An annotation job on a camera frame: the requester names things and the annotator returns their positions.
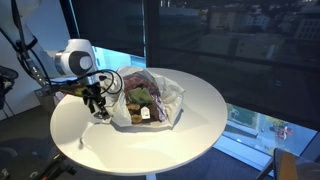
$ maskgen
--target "label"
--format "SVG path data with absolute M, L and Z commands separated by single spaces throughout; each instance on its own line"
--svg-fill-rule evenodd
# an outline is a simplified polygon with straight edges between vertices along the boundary
M 150 110 L 147 107 L 141 108 L 142 119 L 150 119 Z

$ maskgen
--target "plastic bag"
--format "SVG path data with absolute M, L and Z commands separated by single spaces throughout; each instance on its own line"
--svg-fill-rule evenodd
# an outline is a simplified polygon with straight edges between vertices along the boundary
M 164 104 L 167 111 L 167 120 L 163 122 L 154 121 L 150 123 L 142 124 L 132 124 L 131 115 L 126 106 L 126 97 L 125 93 L 122 90 L 118 96 L 117 101 L 112 107 L 107 107 L 108 113 L 112 117 L 112 121 L 119 125 L 120 127 L 125 126 L 139 126 L 139 127 L 150 127 L 150 128 L 159 128 L 159 127 L 173 127 L 175 124 L 176 118 L 181 110 L 181 105 L 183 101 L 184 89 L 180 87 L 176 82 L 165 78 L 159 74 L 149 72 L 146 69 L 125 66 L 119 68 L 117 71 L 122 77 L 139 72 L 148 80 L 155 82 L 159 92 L 160 99 Z

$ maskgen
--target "round white table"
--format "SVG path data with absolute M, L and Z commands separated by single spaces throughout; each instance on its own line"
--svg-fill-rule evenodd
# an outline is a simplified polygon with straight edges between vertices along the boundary
M 56 107 L 50 125 L 52 138 L 62 153 L 94 171 L 121 176 L 147 175 L 152 179 L 155 173 L 180 167 L 209 150 L 227 122 L 226 103 L 221 94 L 206 81 L 188 73 L 161 68 L 148 70 L 176 81 L 186 90 L 173 129 L 92 126 L 98 121 L 82 99 L 68 95 Z M 84 132 L 84 144 L 81 144 Z

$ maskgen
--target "floor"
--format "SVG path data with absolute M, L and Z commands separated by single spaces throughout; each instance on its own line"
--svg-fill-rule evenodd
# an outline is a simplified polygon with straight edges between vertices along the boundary
M 0 148 L 10 147 L 17 151 L 18 156 L 31 156 L 40 160 L 41 166 L 47 163 L 57 152 L 49 131 L 51 115 L 41 106 L 21 114 L 0 121 Z M 11 174 L 29 173 L 32 160 L 25 160 L 13 168 Z M 0 153 L 0 169 L 10 166 L 14 159 L 7 154 Z M 71 160 L 66 164 L 72 165 L 77 170 L 75 179 L 105 179 L 105 180 L 144 180 L 144 176 L 122 177 L 96 173 L 80 167 Z M 253 180 L 259 173 L 258 170 L 232 158 L 225 153 L 212 148 L 195 161 L 180 168 L 157 174 L 158 180 L 185 179 L 185 180 Z

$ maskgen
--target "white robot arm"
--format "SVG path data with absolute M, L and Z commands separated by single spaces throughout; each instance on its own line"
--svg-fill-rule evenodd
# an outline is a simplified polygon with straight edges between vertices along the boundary
M 112 89 L 114 74 L 117 75 L 118 84 L 120 83 L 121 86 L 116 88 L 113 94 L 120 92 L 121 77 L 111 70 L 97 70 L 92 46 L 85 39 L 69 40 L 65 50 L 56 53 L 55 57 L 50 57 L 41 48 L 24 20 L 24 17 L 32 13 L 40 3 L 41 0 L 0 0 L 0 32 L 17 52 L 21 66 L 45 91 L 70 90 L 75 89 L 70 88 L 71 86 L 75 86 L 77 90 L 82 90 L 80 95 L 74 93 L 75 91 L 64 92 L 82 97 L 92 113 L 98 108 L 98 113 L 101 113 L 98 117 L 105 116 L 105 97 L 102 94 Z M 52 81 L 54 78 L 61 77 L 76 77 L 76 80 Z

